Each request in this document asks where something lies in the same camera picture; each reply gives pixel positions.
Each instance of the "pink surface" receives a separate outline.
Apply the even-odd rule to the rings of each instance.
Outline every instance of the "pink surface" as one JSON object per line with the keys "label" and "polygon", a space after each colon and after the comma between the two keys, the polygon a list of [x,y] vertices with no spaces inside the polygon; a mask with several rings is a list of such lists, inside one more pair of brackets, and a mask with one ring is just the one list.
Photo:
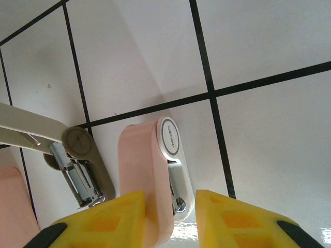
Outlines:
{"label": "pink surface", "polygon": [[144,247],[148,248],[166,242],[174,227],[168,164],[156,126],[157,120],[129,126],[118,140],[120,193],[145,192]]}
{"label": "pink surface", "polygon": [[20,172],[0,168],[0,247],[25,246],[39,227]]}

